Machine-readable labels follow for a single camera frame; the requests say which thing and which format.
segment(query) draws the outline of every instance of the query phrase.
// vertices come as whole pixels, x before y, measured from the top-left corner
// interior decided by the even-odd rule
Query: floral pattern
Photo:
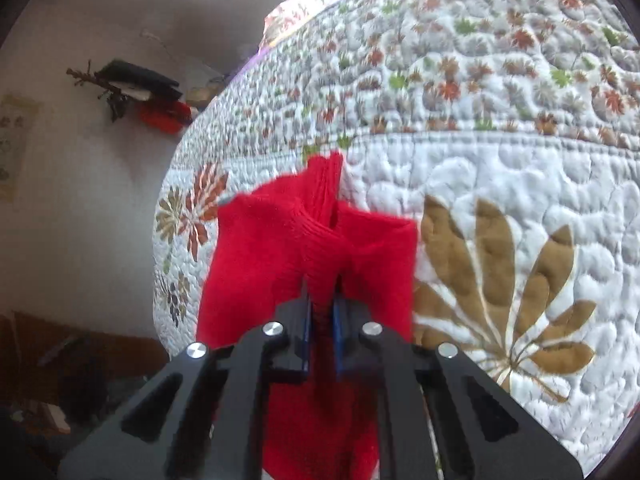
[[[479,366],[510,391],[511,378],[519,374],[539,384],[555,402],[568,397],[549,386],[544,376],[573,374],[593,358],[593,350],[569,338],[585,325],[596,308],[589,300],[577,300],[563,314],[541,329],[538,321],[564,287],[574,266],[574,247],[567,226],[549,236],[535,261],[522,294],[515,294],[514,244],[511,229],[491,203],[478,200],[476,251],[482,271],[478,280],[466,242],[449,211],[428,196],[421,224],[424,250],[443,285],[453,294],[448,304],[428,283],[417,282],[414,311],[427,319],[446,321],[442,330],[428,321],[415,327],[418,344],[435,348],[454,342],[476,357]],[[514,297],[521,296],[516,306]],[[516,310],[513,331],[508,330]],[[464,334],[456,338],[447,332]],[[526,366],[526,361],[535,368]]]
[[[156,277],[156,300],[169,311],[176,328],[184,322],[190,291],[191,284],[182,271],[178,273],[176,282],[168,282],[162,275]]]
[[[348,149],[439,129],[638,150],[639,91],[640,47],[610,0],[342,0],[212,102],[203,149]]]
[[[156,233],[166,243],[166,256],[161,272],[156,270],[155,300],[169,310],[176,327],[184,322],[191,284],[181,270],[177,280],[170,278],[174,244],[179,238],[186,238],[189,256],[194,262],[198,261],[199,247],[209,241],[206,224],[218,218],[218,199],[226,189],[227,179],[228,174],[210,162],[195,173],[193,189],[183,193],[178,187],[170,186],[166,197],[158,202]]]

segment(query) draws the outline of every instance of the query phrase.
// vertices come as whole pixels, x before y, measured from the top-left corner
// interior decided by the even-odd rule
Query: quilted bedspread
[[[416,342],[456,342],[590,472],[640,400],[639,72],[610,0],[336,2],[182,139],[162,343],[193,340],[219,200],[341,150],[341,198],[420,231]]]

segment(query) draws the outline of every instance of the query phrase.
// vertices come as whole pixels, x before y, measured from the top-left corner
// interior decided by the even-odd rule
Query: red object
[[[335,381],[330,303],[338,275],[347,298],[409,340],[417,242],[413,221],[337,200],[342,157],[239,195],[220,208],[220,236],[204,285],[197,339],[233,344],[300,294],[313,303],[311,374],[271,387],[263,465],[275,480],[370,480],[378,460],[375,398]]]
[[[154,98],[151,101],[136,101],[138,117],[165,133],[176,135],[187,124],[191,124],[191,109],[180,101]]]

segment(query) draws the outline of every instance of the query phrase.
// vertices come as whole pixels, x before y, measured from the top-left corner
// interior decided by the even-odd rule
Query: red sock
[[[306,281],[314,332],[309,380],[270,390],[263,466],[275,480],[370,480],[378,460],[373,392],[337,383],[330,307],[338,275],[347,298],[407,340],[417,230],[413,221],[337,201],[342,157],[316,156],[220,208],[196,339],[233,344],[271,319]]]

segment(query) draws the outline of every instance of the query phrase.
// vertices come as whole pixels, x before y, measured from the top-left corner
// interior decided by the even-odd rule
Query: poster
[[[6,94],[0,102],[0,202],[12,202],[29,132],[38,114],[36,101]]]

